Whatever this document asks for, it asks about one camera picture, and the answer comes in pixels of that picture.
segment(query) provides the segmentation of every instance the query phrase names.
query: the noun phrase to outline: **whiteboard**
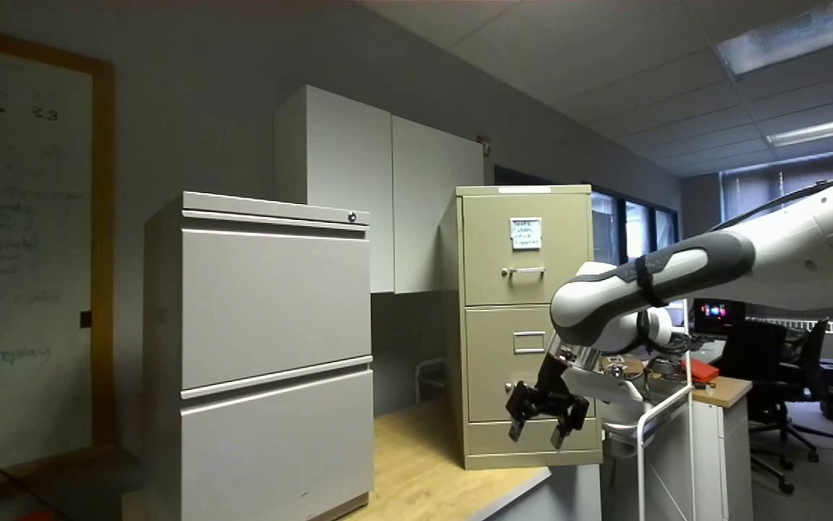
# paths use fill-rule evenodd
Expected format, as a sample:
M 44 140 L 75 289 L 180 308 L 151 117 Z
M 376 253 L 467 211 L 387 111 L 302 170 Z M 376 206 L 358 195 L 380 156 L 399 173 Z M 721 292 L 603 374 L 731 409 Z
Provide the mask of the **whiteboard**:
M 0 465 L 94 445 L 94 85 L 0 53 Z

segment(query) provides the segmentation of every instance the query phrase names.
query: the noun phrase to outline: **cabinet drawer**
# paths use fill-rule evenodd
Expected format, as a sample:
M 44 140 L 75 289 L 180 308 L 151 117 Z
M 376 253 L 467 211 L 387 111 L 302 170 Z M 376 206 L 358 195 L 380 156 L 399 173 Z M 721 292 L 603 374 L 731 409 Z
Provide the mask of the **cabinet drawer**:
M 587 187 L 462 195 L 467 305 L 548 305 L 590 257 Z
M 371 475 L 371 370 L 183 415 L 183 521 L 315 517 Z
M 183 387 L 371 355 L 368 240 L 189 228 L 183 250 Z
M 551 308 L 470 308 L 467 322 L 467 420 L 506 423 L 506 387 L 535 386 L 555 334 Z

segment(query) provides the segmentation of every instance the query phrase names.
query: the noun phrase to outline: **white filing cabinet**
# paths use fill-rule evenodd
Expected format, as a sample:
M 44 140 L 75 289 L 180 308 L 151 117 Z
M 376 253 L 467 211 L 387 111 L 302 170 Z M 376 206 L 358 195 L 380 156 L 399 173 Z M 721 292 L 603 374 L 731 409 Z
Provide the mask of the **white filing cabinet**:
M 371 211 L 371 289 L 436 289 L 436 225 L 483 183 L 477 143 L 303 88 L 274 117 L 274 196 Z
M 371 490 L 368 214 L 186 192 L 146 242 L 146 509 L 315 517 Z

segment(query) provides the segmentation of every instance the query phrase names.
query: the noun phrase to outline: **ceiling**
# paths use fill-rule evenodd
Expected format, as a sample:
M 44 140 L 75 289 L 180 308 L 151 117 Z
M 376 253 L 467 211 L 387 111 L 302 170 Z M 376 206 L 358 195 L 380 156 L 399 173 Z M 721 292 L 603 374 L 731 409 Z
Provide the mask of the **ceiling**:
M 827 0 L 358 0 L 678 173 L 833 153 L 768 133 L 833 122 L 833 47 L 731 76 L 718 44 Z

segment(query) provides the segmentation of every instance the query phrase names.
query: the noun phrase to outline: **beige filing cabinet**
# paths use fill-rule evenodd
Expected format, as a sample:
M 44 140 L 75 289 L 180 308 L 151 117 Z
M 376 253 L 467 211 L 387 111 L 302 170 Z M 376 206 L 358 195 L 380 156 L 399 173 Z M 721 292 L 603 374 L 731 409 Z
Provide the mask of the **beige filing cabinet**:
M 587 185 L 457 187 L 442 228 L 446 345 L 462 465 L 577 465 L 603 460 L 590 409 L 581 432 L 551 445 L 555 420 L 533 420 L 509 439 L 506 387 L 533 386 L 552 345 L 552 292 L 593 253 Z

